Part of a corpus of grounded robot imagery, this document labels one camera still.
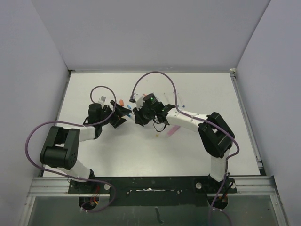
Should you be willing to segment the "orange highlighter cap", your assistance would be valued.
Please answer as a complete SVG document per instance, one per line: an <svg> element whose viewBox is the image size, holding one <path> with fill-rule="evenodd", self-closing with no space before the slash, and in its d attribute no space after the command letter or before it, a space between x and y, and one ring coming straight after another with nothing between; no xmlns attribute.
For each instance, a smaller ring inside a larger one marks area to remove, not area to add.
<svg viewBox="0 0 301 226"><path fill-rule="evenodd" d="M120 99L120 100L119 100L119 104L120 104L121 106L124 106L124 101L123 101L122 99Z"/></svg>

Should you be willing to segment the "teal cap pen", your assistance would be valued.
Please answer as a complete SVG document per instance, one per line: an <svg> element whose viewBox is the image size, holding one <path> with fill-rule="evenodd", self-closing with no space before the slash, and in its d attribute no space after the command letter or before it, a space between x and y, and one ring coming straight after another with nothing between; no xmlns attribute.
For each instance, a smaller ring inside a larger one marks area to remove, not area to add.
<svg viewBox="0 0 301 226"><path fill-rule="evenodd" d="M179 102L180 102L181 107L182 107L182 108L185 108L185 104L184 104L184 102L183 102L183 100L182 100L182 97L181 97L180 93L178 93L178 99L179 99Z"/></svg>

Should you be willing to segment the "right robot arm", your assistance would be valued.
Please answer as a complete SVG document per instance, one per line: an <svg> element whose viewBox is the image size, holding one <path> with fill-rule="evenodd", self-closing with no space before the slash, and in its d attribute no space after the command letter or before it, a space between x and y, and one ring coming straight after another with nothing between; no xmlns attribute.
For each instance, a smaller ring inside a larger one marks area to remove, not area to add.
<svg viewBox="0 0 301 226"><path fill-rule="evenodd" d="M138 125L145 126L152 121L197 132L205 150L211 155L209 186L216 193L225 189L224 177L228 172L226 158L235 136L220 114L214 112L210 115L203 115L180 111L175 105L163 105L153 93L148 95L132 93L130 102L135 104L133 113L135 123Z"/></svg>

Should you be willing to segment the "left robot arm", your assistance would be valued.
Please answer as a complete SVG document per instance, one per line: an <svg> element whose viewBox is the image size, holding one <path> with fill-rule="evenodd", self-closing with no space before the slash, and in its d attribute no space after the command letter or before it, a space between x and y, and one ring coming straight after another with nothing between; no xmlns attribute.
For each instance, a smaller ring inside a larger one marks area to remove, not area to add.
<svg viewBox="0 0 301 226"><path fill-rule="evenodd" d="M78 160L80 142L99 138L103 126L107 124L113 128L119 127L132 112L113 100L110 103L115 109L101 101L90 104L88 117L78 129L52 126L40 153L40 162L43 165L57 168L69 175L79 182L79 188L87 194L95 190L96 182L93 171Z"/></svg>

